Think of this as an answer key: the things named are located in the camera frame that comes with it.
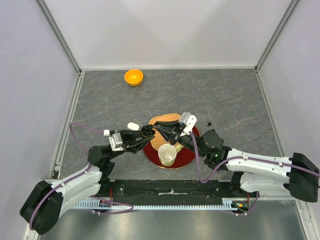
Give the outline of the white earbud charging case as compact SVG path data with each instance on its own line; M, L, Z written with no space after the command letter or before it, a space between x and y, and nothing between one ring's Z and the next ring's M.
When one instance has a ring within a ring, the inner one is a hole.
M140 130L140 125L137 124L137 123L134 123L134 122L129 122L129 123L127 124L127 128L128 128L129 130L132 130L132 131L139 131L139 130Z

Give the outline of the black earbud charging case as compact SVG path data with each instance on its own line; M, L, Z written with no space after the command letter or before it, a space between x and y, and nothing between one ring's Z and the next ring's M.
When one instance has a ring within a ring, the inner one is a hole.
M156 134L156 131L153 129L152 124L144 125L141 128L142 136L144 138L152 137Z

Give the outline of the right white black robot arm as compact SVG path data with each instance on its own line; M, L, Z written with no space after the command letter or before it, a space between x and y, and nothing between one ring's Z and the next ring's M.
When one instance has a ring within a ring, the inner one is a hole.
M271 192L290 194L293 198L318 201L320 170L302 153L291 157L274 157L247 153L224 145L215 130L196 136L183 123L161 122L153 125L171 145L181 144L208 165L213 176L218 170L232 171L229 191L235 197L244 193Z

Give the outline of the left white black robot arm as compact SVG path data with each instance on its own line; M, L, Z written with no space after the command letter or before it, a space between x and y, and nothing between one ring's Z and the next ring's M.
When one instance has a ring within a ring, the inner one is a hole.
M105 129L101 134L108 138L108 144L87 150L88 163L83 169L60 180L41 180L34 186L19 211L31 231L43 235L82 200L106 196L115 166L111 160L124 153L136 154L154 139L156 132L151 125L145 125L118 131Z

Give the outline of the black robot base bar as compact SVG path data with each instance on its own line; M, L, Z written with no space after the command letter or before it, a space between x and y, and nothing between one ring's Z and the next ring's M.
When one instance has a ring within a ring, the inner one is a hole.
M137 195L158 196L160 194L184 194L213 196L215 198L246 197L247 194L229 181L209 180L201 183L198 180L111 180L100 187L98 197L123 198Z

